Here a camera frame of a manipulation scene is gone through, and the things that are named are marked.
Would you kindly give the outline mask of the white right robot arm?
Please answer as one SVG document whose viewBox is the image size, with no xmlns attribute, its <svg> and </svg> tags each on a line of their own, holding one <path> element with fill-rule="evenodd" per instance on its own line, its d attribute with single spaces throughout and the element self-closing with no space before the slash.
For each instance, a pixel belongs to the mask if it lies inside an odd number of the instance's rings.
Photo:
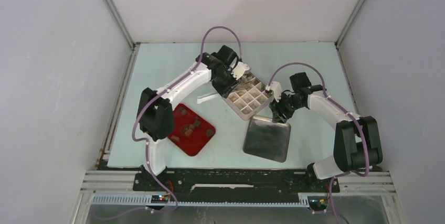
<svg viewBox="0 0 445 224">
<path fill-rule="evenodd" d="M 273 94 L 269 105 L 273 122 L 285 123 L 297 109 L 307 108 L 316 112 L 335 132 L 333 154 L 308 166 L 310 173 L 305 177 L 305 184 L 309 190 L 319 191 L 326 185 L 327 178 L 343 173 L 360 169 L 368 173 L 372 166 L 383 161 L 375 118 L 346 110 L 322 85 L 313 85 L 304 72 L 292 75 L 290 82 L 290 94 L 279 82 L 271 81 L 266 86 L 266 92 Z"/>
</svg>

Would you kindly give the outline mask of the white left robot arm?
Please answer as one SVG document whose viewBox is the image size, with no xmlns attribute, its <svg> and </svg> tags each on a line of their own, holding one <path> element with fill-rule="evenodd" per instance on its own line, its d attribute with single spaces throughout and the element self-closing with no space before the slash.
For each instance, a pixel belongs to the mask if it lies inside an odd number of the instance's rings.
<svg viewBox="0 0 445 224">
<path fill-rule="evenodd" d="M 148 173 L 145 183 L 152 190 L 161 190 L 166 177 L 161 172 L 166 168 L 165 140 L 175 127 L 174 109 L 192 92 L 211 83 L 222 98 L 227 98 L 240 83 L 241 77 L 250 71 L 236 52 L 223 45 L 218 52 L 201 52 L 195 62 L 179 77 L 165 86 L 143 90 L 136 121 L 132 130 L 134 141 L 136 129 L 144 133 L 144 168 Z"/>
</svg>

